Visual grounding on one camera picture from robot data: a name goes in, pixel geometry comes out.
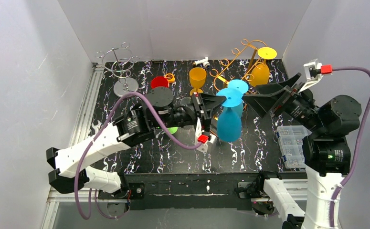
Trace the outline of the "teal wine glass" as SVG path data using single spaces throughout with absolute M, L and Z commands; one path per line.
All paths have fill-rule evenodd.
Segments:
M 240 79 L 229 81 L 229 83 L 227 84 L 227 87 L 236 89 L 240 91 L 242 94 L 245 94 L 249 90 L 249 84 Z M 238 114 L 240 118 L 242 117 L 242 114 L 243 114 L 243 107 L 244 107 L 244 104 L 243 102 L 241 102 L 238 106 L 233 108 L 233 110 Z

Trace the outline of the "green plastic wine glass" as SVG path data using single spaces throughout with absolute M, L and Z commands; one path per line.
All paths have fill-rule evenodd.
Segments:
M 169 127 L 168 130 L 171 134 L 175 134 L 178 131 L 178 127 Z

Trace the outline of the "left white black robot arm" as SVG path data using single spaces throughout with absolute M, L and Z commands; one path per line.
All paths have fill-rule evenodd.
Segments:
M 206 152 L 214 139 L 210 134 L 213 114 L 226 101 L 225 96 L 194 93 L 189 104 L 175 107 L 173 92 L 161 86 L 147 94 L 129 92 L 124 95 L 124 99 L 130 97 L 138 97 L 140 102 L 126 114 L 115 117 L 122 102 L 119 99 L 95 135 L 65 149 L 47 149 L 47 163 L 52 167 L 48 175 L 51 187 L 62 194 L 84 187 L 110 194 L 127 191 L 129 184 L 124 174 L 95 169 L 92 164 L 153 139 L 157 127 L 168 133 L 171 127 L 193 126 L 194 144 L 188 146 L 179 140 L 176 144 L 187 150 Z

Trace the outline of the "blue wine glass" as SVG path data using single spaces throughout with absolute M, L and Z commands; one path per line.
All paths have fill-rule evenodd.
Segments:
M 243 103 L 243 94 L 237 89 L 224 88 L 217 95 L 225 96 L 226 98 L 222 104 L 223 112 L 218 117 L 218 138 L 224 142 L 237 141 L 242 133 L 242 121 L 236 111 L 236 107 Z

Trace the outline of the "gold wire glass rack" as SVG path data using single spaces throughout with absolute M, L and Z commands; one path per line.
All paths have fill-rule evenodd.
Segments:
M 242 39 L 241 45 L 243 48 L 232 49 L 234 58 L 228 60 L 226 58 L 219 60 L 218 64 L 212 65 L 208 71 L 208 75 L 213 77 L 212 86 L 216 91 L 227 87 L 231 80 L 240 79 L 249 84 L 248 79 L 251 76 L 251 71 L 260 61 L 257 54 L 259 48 L 269 47 L 261 40 Z M 249 84 L 247 94 L 255 94 L 254 87 Z

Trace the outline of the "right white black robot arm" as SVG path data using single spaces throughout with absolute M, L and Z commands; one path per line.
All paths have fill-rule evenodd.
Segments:
M 351 152 L 346 136 L 359 128 L 361 105 L 348 95 L 338 95 L 317 106 L 312 92 L 297 80 L 262 84 L 257 94 L 243 96 L 260 116 L 286 113 L 309 130 L 302 150 L 307 174 L 307 208 L 291 197 L 277 172 L 260 172 L 254 191 L 265 193 L 278 211 L 285 229 L 335 229 L 342 181 L 350 171 Z

